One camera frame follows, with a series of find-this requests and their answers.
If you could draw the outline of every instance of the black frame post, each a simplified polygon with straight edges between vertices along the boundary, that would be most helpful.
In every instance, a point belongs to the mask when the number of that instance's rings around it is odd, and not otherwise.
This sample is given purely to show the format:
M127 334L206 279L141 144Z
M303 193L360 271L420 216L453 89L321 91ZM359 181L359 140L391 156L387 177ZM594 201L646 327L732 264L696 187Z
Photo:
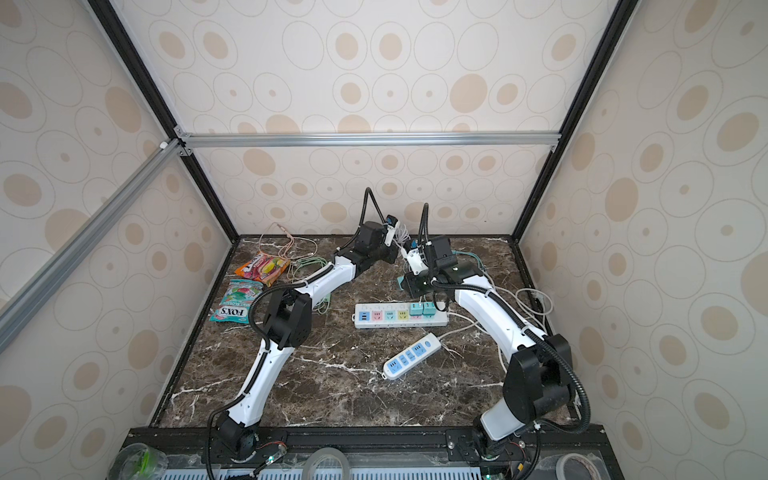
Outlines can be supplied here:
M175 127L178 125L176 119L165 103L160 90L157 89L157 85L154 83L149 70L147 70L147 66L141 60L138 50L131 41L127 31L125 31L125 27L120 22L112 4L106 0L88 0L88 3L91 5L91 9L93 9L96 18L101 23L101 27L112 42L114 49L120 55L123 64L139 87L141 94L146 99L155 117L159 120L165 134L168 138L177 138L183 147L184 139L175 130ZM214 192L213 186L208 181L208 177L205 176L202 167L200 167L200 163L191 151L189 151L189 155L182 156L182 161L197 188L203 194L211 211L214 212L214 216L219 221L224 233L230 239L230 242L236 242L239 234L229 215L227 215L224 206L219 201L219 197Z
M616 9L608 21L608 25L605 27L603 37L600 39L600 43L598 43L598 48L594 52L592 61L589 63L589 67L587 67L587 73L581 80L581 85L579 85L576 91L573 103L571 103L571 107L565 115L563 126L560 128L558 146L547 156L547 160L544 162L541 173L536 179L531 195L528 196L528 200L525 202L520 220L518 220L515 229L512 231L513 242L518 242L523 237L525 229L531 222L536 207L547 190L549 180L552 179L552 175L557 169L565 149L571 142L571 137L573 137L581 116L584 114L584 110L587 109L590 99L592 99L592 94L597 88L605 68L608 66L608 62L611 60L611 56L621 39L621 35L624 33L627 23L632 17L637 3L638 0L619 0L617 3Z

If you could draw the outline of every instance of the patterned wallpaper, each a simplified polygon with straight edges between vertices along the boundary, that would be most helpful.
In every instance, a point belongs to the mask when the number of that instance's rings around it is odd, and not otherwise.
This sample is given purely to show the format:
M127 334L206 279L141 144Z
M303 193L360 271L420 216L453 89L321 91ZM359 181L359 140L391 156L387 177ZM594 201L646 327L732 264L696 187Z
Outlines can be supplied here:
M525 234L627 478L765 478L768 3L648 0Z
M558 130L615 0L113 0L196 133Z
M229 248L174 160L0 355L0 478L102 480Z
M0 307L165 136L72 0L0 2Z
M366 187L384 215L417 231L509 234L549 153L546 145L273 147L196 150L241 234L354 233ZM368 220L376 219L369 204Z

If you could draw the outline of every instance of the white power strip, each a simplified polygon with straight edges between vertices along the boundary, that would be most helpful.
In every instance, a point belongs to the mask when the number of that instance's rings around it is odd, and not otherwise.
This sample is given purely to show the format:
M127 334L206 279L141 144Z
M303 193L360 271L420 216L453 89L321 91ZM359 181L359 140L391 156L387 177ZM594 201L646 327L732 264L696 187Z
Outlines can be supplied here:
M392 303L358 303L355 305L355 328L358 329L386 329L406 326L446 326L448 314L437 309L444 309L445 302L437 302L437 308L432 302L392 302ZM417 313L421 306L422 314ZM428 307L428 313L434 310L432 315L424 315L424 308Z
M418 342L387 360L384 364L384 375L389 380L397 380L440 350L441 346L434 333L427 333Z

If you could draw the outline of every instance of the transparent plastic cup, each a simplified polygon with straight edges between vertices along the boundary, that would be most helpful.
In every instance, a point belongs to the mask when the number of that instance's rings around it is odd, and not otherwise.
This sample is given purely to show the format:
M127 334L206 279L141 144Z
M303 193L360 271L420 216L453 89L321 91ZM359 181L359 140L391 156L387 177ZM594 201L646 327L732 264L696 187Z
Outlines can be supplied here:
M120 450L107 473L107 480L159 480L168 468L168 457L143 443Z

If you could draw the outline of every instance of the teal candy bag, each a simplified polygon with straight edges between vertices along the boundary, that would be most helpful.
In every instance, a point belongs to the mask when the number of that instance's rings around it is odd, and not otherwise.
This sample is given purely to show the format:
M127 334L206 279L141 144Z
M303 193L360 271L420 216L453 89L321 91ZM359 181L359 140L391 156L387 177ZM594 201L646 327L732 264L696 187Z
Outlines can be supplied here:
M230 286L210 321L248 323L248 309L263 288L261 282L254 280L230 280Z

